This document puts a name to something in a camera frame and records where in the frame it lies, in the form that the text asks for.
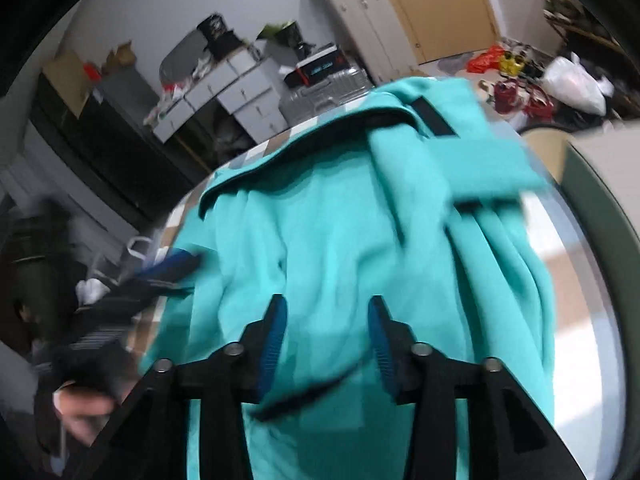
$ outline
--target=red object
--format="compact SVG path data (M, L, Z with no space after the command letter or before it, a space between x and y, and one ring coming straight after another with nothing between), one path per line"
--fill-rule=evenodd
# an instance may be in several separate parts
M508 114L518 103L518 83L509 80L494 85L495 111L499 114Z
M490 68L498 70L498 60L504 54L500 45L492 45L489 50L466 62L466 71L473 74L483 74Z
M84 73L87 74L89 79L94 83L97 83L98 81L100 81L100 79L102 79L98 67L93 63L85 63L84 65L82 65L82 68L84 68Z
M531 96L524 107L524 113L532 119L545 123L551 122L554 115L554 104L551 99L538 85L531 85L530 88Z

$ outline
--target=bolt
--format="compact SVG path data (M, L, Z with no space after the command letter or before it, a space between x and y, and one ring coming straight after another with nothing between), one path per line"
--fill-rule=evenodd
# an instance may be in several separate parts
M427 355L430 355L431 352L433 352L433 347L431 345L427 345L427 343L415 343L411 347L411 352L412 354L420 357L427 357Z
M225 354L229 356L240 355L242 352L244 352L244 346L240 343L229 343L225 346Z
M158 359L158 361L154 363L154 370L160 373L168 372L173 365L169 359Z
M484 368L486 368L490 372L499 372L500 370L502 370L502 363L500 362L500 359L489 357L484 362Z

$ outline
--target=shelf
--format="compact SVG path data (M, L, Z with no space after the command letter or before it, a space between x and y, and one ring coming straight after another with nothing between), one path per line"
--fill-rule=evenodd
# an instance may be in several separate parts
M549 23L549 25L551 25L552 27L553 26L561 27L561 28L564 28L564 30L567 30L569 32L575 32L576 34L580 34L581 36L584 36L585 38L589 38L590 40L593 40L596 43L602 44L604 46L608 46L610 49L615 50L616 52L619 52L620 54L623 54L624 56L626 56L626 52L622 49L622 47L619 46L617 43L613 43L613 41L607 40L606 38L601 38L600 36L596 36L591 32L582 30L580 27L575 27L575 25L569 25L568 23L562 22L561 20L552 20L551 18L548 18L546 16L545 16L545 19Z

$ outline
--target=door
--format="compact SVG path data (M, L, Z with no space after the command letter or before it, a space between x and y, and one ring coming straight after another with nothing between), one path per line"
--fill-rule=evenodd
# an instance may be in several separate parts
M487 0L390 1L418 62L488 48L497 39Z

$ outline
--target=teal shirt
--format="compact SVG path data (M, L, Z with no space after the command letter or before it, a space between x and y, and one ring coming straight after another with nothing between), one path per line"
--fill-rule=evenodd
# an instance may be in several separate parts
M420 96L458 137L433 136L408 107ZM274 399L360 357L367 303L381 294L394 319L447 356L502 359L551 420L552 284L519 202L546 182L517 142L493 138L465 80L404 79L374 90L351 115L378 119L333 118L249 166L214 174L174 243L208 249L209 262L192 296L167 302L142 370L160 357L209 356L280 293L289 320ZM385 116L405 120L385 125ZM454 207L468 200L482 205ZM194 401L190 480L198 479L198 408ZM269 425L245 417L254 478L400 480L413 410L392 403L371 362L299 415ZM466 478L459 412L458 478Z

